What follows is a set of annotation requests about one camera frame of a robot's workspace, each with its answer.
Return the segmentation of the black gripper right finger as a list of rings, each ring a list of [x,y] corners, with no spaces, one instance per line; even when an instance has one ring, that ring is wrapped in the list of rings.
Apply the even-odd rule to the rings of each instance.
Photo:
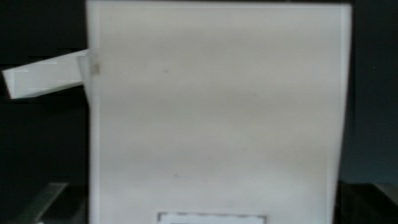
[[[334,224],[398,224],[398,185],[339,183]]]

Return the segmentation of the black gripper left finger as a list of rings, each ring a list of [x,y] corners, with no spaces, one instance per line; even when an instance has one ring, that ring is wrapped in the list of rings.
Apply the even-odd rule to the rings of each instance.
[[[39,192],[26,210],[23,224],[87,224],[87,188],[58,182]]]

